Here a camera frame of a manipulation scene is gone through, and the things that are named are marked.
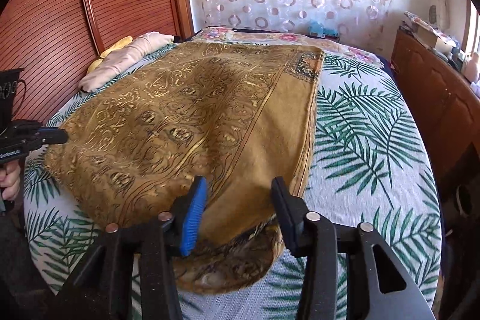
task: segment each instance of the paisley pattern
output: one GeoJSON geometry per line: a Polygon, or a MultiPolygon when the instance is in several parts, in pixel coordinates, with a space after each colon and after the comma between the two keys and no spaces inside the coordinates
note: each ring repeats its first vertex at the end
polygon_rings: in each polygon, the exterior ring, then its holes
{"type": "Polygon", "coordinates": [[[200,244],[175,262],[178,285],[250,285],[282,249],[270,181],[306,186],[322,61],[315,47],[181,44],[83,104],[45,167],[101,228],[147,221],[205,176],[200,244]]]}

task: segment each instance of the cardboard box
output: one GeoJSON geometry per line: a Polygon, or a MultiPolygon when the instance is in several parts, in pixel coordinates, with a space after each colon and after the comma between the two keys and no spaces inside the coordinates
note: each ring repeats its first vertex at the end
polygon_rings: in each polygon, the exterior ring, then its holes
{"type": "Polygon", "coordinates": [[[426,30],[421,25],[417,25],[416,34],[424,44],[435,48],[438,52],[443,53],[445,56],[452,52],[452,45],[445,44],[443,40],[435,33],[426,30]]]}

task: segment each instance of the brown wooden cabinet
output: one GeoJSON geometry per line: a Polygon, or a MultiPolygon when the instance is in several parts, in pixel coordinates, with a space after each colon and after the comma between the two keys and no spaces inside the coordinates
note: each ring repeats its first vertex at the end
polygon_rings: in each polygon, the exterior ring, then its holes
{"type": "Polygon", "coordinates": [[[392,62],[395,79],[417,123],[437,183],[469,146],[480,146],[480,100],[466,79],[398,31],[392,62]]]}

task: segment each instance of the bedsheet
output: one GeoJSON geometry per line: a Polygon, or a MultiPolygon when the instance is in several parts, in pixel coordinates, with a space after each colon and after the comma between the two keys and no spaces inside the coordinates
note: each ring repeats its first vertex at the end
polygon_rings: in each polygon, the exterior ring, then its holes
{"type": "MultiPolygon", "coordinates": [[[[239,36],[235,42],[256,43],[252,37],[239,36]]],[[[118,78],[173,47],[152,53],[118,78]]],[[[314,157],[304,199],[311,210],[334,223],[371,222],[432,304],[440,269],[439,205],[430,163],[410,111],[392,79],[361,58],[329,53],[320,78],[314,157]]],[[[92,96],[76,94],[47,125],[58,126],[92,96]]],[[[42,148],[27,160],[26,231],[35,265],[58,291],[98,229],[43,168],[44,154],[42,148]]],[[[337,266],[337,319],[344,319],[344,257],[338,257],[337,266]]],[[[223,295],[179,292],[184,318],[294,319],[304,271],[305,259],[294,259],[284,251],[265,278],[251,287],[223,295]]],[[[133,272],[133,317],[140,319],[137,263],[133,272]]]]}

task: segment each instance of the white cloth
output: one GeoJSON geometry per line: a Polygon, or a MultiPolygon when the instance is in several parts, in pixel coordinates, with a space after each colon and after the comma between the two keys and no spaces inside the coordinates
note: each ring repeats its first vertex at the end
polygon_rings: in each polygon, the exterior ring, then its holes
{"type": "Polygon", "coordinates": [[[173,36],[157,31],[142,34],[130,44],[108,54],[104,61],[90,74],[80,80],[80,90],[94,92],[123,71],[138,63],[146,55],[173,42],[173,36]]]}

